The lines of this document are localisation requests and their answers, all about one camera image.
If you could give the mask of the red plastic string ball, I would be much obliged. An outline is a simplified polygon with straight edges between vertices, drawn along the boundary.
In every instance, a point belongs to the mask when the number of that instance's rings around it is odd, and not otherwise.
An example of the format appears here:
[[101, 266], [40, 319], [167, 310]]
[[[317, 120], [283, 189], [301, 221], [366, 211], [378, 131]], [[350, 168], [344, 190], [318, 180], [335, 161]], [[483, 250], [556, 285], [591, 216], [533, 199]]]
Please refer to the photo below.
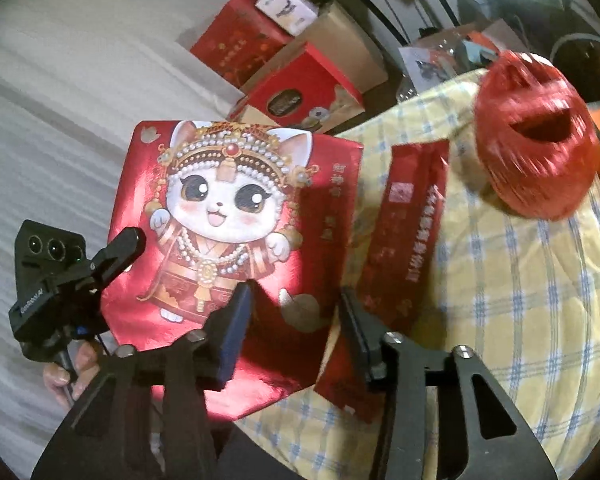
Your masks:
[[496, 195], [526, 218], [562, 220], [600, 166], [600, 141], [576, 88], [545, 58], [504, 51], [475, 102], [478, 159]]

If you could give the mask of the white small carton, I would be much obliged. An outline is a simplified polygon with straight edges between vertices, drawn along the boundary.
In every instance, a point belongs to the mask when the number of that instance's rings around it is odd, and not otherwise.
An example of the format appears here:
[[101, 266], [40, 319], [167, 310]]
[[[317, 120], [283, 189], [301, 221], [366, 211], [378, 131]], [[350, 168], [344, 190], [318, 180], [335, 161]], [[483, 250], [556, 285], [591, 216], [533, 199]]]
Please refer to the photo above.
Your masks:
[[256, 8], [294, 37], [301, 35], [320, 15], [310, 0], [257, 0]]

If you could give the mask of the red gift box front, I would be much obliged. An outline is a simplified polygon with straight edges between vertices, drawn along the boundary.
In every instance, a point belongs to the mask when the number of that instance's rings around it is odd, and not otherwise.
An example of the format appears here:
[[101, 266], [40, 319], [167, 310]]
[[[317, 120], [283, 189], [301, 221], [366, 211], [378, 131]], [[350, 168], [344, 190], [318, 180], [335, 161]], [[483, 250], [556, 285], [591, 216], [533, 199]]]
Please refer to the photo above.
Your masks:
[[244, 92], [228, 118], [252, 107], [282, 127], [328, 133], [364, 112], [362, 94], [314, 47], [302, 44], [290, 61]]

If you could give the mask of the red gift box top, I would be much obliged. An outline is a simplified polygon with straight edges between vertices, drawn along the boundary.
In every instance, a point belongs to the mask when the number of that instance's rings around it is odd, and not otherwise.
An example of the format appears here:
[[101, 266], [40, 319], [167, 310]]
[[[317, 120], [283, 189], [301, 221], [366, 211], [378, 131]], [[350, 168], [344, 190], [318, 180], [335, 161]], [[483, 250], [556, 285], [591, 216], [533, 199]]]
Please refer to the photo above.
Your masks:
[[236, 88], [294, 39], [256, 7], [230, 0], [189, 52]]

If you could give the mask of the red gift box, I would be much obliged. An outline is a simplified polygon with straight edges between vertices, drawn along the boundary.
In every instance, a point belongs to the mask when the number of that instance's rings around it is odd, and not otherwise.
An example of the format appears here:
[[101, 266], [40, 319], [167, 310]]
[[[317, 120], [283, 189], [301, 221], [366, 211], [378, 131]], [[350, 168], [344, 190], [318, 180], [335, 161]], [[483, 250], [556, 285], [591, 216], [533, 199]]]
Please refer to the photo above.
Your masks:
[[244, 92], [228, 118], [252, 107], [282, 127], [328, 133], [364, 112], [362, 94], [314, 47], [302, 44], [290, 61]]
[[236, 88], [294, 39], [256, 7], [230, 0], [189, 52]]

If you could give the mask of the clutter pile with plastic bag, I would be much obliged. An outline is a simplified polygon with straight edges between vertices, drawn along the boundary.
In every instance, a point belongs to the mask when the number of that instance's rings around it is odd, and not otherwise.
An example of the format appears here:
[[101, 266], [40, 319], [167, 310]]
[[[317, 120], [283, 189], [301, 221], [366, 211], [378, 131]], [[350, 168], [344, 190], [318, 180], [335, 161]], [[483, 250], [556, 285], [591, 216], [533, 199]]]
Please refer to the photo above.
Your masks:
[[470, 23], [420, 38], [399, 49], [403, 77], [396, 100], [407, 101], [461, 74], [488, 68], [504, 50], [525, 48], [504, 20], [486, 26]]

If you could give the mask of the yellow plaid bed sheet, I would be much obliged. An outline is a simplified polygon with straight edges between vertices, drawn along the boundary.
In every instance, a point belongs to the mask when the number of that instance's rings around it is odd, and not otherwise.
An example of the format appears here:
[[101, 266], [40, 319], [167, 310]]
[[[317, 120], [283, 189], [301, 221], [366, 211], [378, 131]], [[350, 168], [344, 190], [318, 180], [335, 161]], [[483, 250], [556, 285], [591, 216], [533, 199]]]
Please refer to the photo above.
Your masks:
[[446, 204], [412, 336], [476, 350], [568, 479], [600, 440], [600, 184], [565, 220], [507, 212], [475, 149], [481, 77], [458, 76], [346, 132], [364, 153], [344, 279], [360, 276], [391, 148], [448, 140]]

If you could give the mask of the red cat gift bag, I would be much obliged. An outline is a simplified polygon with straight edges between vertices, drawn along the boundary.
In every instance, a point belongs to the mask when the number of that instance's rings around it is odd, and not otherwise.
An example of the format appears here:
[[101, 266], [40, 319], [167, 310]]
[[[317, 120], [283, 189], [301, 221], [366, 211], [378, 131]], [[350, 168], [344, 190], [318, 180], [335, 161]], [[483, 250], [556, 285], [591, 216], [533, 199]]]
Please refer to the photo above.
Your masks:
[[304, 130], [155, 120], [134, 129], [110, 231], [146, 247], [102, 296], [119, 344], [172, 344], [253, 282], [233, 378], [209, 393], [237, 420], [316, 381], [336, 307], [362, 145]]

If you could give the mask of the long red paper bag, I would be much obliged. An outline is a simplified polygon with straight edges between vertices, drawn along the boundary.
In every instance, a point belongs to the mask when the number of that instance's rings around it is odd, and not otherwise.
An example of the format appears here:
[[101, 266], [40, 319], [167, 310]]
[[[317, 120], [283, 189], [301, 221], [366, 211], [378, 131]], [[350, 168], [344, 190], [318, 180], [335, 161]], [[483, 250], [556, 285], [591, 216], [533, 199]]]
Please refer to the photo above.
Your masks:
[[[366, 261], [354, 290], [365, 311], [407, 332], [422, 304], [448, 180], [450, 142], [395, 145]], [[320, 396], [368, 424], [381, 397], [354, 364], [351, 337], [340, 334], [315, 385]]]

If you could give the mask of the brown cardboard box background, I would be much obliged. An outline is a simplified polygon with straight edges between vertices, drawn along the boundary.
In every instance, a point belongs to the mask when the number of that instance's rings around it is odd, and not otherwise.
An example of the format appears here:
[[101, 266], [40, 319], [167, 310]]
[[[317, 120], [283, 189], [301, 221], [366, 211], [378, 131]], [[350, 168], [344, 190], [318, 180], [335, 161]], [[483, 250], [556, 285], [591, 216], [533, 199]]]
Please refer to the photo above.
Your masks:
[[248, 93], [270, 73], [291, 61], [304, 44], [312, 44], [326, 56], [359, 92], [365, 93], [388, 80], [384, 57], [364, 29], [333, 2], [301, 35], [280, 49], [240, 87]]

